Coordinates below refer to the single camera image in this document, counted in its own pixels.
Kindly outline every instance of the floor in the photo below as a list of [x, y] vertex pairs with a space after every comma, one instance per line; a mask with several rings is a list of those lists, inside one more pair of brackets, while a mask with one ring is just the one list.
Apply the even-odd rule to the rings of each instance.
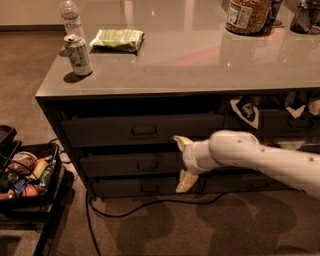
[[[34, 95], [63, 44], [63, 32], [0, 32], [0, 124], [16, 128], [24, 145], [55, 134]], [[73, 197], [49, 255], [98, 255], [86, 215], [86, 189], [72, 165]], [[89, 207], [101, 255], [320, 255], [320, 202], [293, 190], [97, 200]], [[0, 256], [32, 255], [36, 230], [0, 230]]]

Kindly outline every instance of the jar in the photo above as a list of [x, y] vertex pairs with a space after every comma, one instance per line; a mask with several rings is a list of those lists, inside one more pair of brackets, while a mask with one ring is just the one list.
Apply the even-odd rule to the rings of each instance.
[[226, 29], [242, 35], [260, 32], [266, 22], [272, 0], [230, 0]]

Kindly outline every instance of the clear water bottle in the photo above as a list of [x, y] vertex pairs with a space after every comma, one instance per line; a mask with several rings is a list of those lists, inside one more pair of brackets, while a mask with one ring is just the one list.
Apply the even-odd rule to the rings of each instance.
[[66, 33], [84, 38], [78, 7], [72, 0], [61, 0], [60, 14]]

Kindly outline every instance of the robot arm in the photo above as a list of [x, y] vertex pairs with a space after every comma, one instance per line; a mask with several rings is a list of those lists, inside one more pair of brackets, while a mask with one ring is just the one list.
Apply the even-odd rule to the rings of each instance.
[[198, 175], [219, 167], [259, 171], [320, 199], [320, 155], [264, 146], [247, 132], [222, 130], [208, 140], [193, 142], [174, 136], [183, 152], [186, 170], [180, 174], [177, 192], [188, 191]]

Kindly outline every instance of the gray countertop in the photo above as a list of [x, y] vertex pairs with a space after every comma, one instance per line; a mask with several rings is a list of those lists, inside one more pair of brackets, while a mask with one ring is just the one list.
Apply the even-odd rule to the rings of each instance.
[[145, 32], [136, 56], [90, 49], [93, 73], [78, 78], [57, 56], [37, 97], [222, 93], [315, 89], [320, 85], [320, 35], [290, 31], [291, 6], [269, 34], [239, 36], [225, 29], [224, 0], [88, 2], [81, 14], [89, 43], [99, 29]]

